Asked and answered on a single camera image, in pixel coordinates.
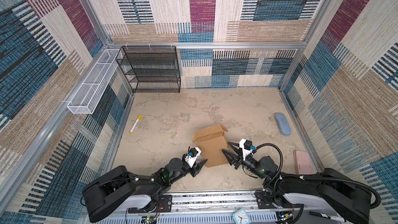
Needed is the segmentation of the brown cardboard box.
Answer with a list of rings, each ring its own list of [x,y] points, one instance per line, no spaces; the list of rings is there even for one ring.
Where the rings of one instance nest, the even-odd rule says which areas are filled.
[[[207,159],[206,167],[217,167],[227,164],[223,150],[228,149],[227,128],[217,124],[194,133],[192,142],[201,150],[202,157]]]

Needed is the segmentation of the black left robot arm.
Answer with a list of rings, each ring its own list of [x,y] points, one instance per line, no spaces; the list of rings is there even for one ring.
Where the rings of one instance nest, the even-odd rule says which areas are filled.
[[[154,205],[160,196],[171,189],[173,183],[188,174],[197,176],[206,163],[204,159],[189,166],[183,159],[173,158],[150,176],[137,175],[129,172],[126,166],[118,166],[82,190],[89,221],[96,223],[105,219],[130,196],[144,195],[149,202],[133,204],[129,208],[145,209],[148,205]]]

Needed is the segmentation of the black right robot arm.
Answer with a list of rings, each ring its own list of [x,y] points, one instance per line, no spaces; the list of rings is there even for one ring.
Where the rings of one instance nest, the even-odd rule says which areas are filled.
[[[374,188],[332,168],[307,175],[284,173],[282,151],[274,144],[255,147],[251,141],[241,140],[228,142],[228,146],[222,153],[231,166],[263,180],[262,189],[254,192],[259,208],[299,208],[297,214],[288,217],[291,224],[300,218],[305,207],[329,208],[343,222],[368,224],[370,211],[381,204],[381,196]]]

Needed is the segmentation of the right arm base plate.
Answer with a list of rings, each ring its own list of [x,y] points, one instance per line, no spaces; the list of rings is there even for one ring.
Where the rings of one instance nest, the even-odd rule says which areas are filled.
[[[290,203],[282,195],[271,197],[266,191],[256,190],[255,197],[259,209],[295,208],[294,204]]]

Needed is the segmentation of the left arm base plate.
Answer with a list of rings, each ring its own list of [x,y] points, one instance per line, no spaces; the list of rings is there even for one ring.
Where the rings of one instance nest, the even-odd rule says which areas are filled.
[[[173,196],[162,195],[155,200],[151,200],[150,203],[142,209],[129,208],[129,214],[143,214],[143,213],[169,213],[172,210]]]

